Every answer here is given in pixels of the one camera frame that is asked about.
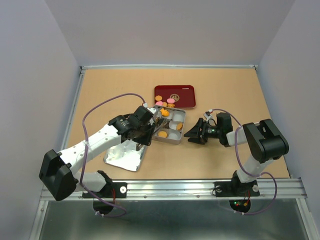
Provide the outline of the round orange cookie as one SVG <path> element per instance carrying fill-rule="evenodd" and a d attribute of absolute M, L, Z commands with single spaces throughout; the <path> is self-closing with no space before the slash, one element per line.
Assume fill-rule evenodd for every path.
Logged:
<path fill-rule="evenodd" d="M 183 128 L 183 123 L 182 122 L 178 123 L 176 126 L 176 130 L 180 131 L 182 128 Z"/>

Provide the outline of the metal serving tongs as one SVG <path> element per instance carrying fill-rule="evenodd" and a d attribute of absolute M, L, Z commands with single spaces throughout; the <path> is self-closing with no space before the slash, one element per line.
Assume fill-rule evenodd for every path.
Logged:
<path fill-rule="evenodd" d="M 166 125 L 168 125 L 169 122 L 170 122 L 170 119 L 168 119 L 168 118 L 158 117 L 151 126 L 152 133 L 155 134 L 161 128 L 164 128 Z"/>

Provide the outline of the silver cookie tin with cups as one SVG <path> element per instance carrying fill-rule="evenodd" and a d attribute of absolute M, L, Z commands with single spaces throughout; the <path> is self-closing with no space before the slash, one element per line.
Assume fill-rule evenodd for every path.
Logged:
<path fill-rule="evenodd" d="M 180 144 L 183 137 L 183 128 L 186 120 L 186 111 L 183 109 L 170 108 L 170 107 L 159 106 L 159 105 L 154 105 L 153 107 L 158 109 L 156 119 L 166 118 L 166 119 L 170 119 L 170 122 L 164 128 L 161 128 L 159 130 L 159 131 L 167 132 L 167 138 L 158 136 L 159 131 L 157 131 L 155 134 L 153 134 L 152 139 L 158 142 L 163 142 L 163 143 L 168 143 L 173 145 Z M 161 115 L 160 110 L 162 108 L 170 112 L 170 115 L 168 117 L 163 117 Z M 183 123 L 183 128 L 181 130 L 176 130 L 177 124 L 180 122 Z"/>

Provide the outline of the flower orange cookie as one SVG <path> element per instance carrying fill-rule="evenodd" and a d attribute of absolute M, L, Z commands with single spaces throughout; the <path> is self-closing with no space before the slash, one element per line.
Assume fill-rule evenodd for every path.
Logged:
<path fill-rule="evenodd" d="M 160 110 L 160 113 L 161 113 L 161 115 L 162 115 L 163 117 L 169 117 L 169 116 L 170 116 L 170 112 L 169 112 L 168 110 L 164 109 L 164 108 L 162 108 L 162 109 Z"/>

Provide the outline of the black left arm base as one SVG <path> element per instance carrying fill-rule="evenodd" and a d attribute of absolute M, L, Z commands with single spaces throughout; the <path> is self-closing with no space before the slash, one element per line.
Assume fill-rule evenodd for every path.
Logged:
<path fill-rule="evenodd" d="M 124 199 L 127 197 L 128 184 L 123 181 L 113 181 L 104 171 L 98 170 L 92 173 L 85 173 L 83 178 L 86 193 L 82 196 L 89 197 L 89 192 L 100 198 Z"/>

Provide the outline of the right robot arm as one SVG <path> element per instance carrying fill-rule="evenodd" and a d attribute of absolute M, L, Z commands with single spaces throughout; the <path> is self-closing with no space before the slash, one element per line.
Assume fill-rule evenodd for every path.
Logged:
<path fill-rule="evenodd" d="M 212 109 L 205 113 L 206 119 L 199 118 L 193 128 L 184 134 L 190 143 L 204 145 L 209 138 L 218 139 L 224 147 L 234 147 L 239 169 L 230 182 L 231 192 L 242 195 L 248 190 L 248 183 L 265 174 L 265 168 L 289 152 L 289 143 L 271 119 L 258 123 L 239 124 L 233 130 L 232 120 L 236 118 L 229 112 L 220 110 L 214 125 Z M 250 156 L 245 164 L 241 163 L 239 148 L 248 144 Z"/>

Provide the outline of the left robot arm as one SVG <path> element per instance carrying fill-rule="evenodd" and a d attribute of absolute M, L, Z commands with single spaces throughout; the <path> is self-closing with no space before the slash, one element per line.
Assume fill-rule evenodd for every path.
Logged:
<path fill-rule="evenodd" d="M 102 152 L 126 141 L 148 146 L 156 127 L 157 109 L 139 106 L 134 113 L 118 115 L 99 131 L 72 147 L 44 154 L 39 179 L 56 201 L 85 190 L 100 197 L 111 193 L 111 184 L 100 172 L 85 173 L 86 163 Z"/>

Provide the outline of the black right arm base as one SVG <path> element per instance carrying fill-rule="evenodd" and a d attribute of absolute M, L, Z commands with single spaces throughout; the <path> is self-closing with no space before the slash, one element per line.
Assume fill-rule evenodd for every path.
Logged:
<path fill-rule="evenodd" d="M 216 197 L 259 197 L 259 187 L 256 180 L 242 183 L 235 171 L 231 179 L 215 181 L 212 194 Z"/>

